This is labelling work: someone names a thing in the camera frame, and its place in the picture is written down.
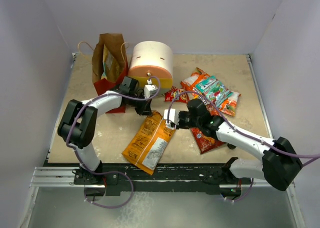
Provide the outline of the orange kettle chips bag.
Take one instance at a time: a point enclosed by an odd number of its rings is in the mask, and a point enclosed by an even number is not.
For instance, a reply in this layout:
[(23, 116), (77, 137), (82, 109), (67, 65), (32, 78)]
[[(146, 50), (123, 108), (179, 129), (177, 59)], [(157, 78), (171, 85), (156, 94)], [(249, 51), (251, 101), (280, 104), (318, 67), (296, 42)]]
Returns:
[(146, 117), (122, 155), (131, 164), (152, 175), (175, 131), (174, 128), (167, 127), (158, 111), (152, 111), (152, 115)]

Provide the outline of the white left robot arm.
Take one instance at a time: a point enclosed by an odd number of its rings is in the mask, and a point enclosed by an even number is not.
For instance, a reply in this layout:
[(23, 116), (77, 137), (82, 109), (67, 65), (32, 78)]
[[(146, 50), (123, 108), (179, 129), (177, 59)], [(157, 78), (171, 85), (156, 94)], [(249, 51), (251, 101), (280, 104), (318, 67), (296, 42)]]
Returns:
[(90, 183), (97, 184), (103, 178), (102, 162), (92, 144), (97, 118), (123, 105), (134, 107), (140, 116), (152, 115), (151, 101), (159, 93), (159, 87), (152, 82), (152, 78), (149, 77), (144, 87), (139, 88), (137, 79), (125, 76), (120, 84), (101, 95), (89, 100), (72, 99), (68, 102), (57, 134), (74, 151)]

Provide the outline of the gold foil snack bag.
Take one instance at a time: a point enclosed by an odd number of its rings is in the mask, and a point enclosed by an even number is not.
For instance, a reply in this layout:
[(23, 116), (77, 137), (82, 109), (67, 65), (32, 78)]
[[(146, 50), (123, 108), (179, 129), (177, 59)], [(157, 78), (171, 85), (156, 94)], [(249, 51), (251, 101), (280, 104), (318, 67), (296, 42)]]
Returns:
[(121, 72), (123, 71), (121, 64), (113, 56), (113, 54), (106, 47), (106, 45), (103, 46), (102, 67), (102, 78), (105, 78), (113, 83), (117, 81), (117, 79), (120, 77)]

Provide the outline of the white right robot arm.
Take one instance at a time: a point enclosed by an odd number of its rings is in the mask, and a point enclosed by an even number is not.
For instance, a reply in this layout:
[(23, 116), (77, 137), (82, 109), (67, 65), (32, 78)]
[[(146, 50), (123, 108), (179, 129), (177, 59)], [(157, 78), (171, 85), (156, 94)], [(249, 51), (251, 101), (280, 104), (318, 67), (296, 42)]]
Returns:
[(223, 180), (235, 183), (239, 178), (264, 179), (277, 190), (285, 191), (301, 171), (303, 164), (291, 143), (253, 134), (220, 115), (212, 115), (200, 99), (187, 103), (187, 111), (164, 111), (167, 126), (176, 129), (198, 128), (204, 136), (240, 148), (255, 160), (231, 158), (222, 171)]

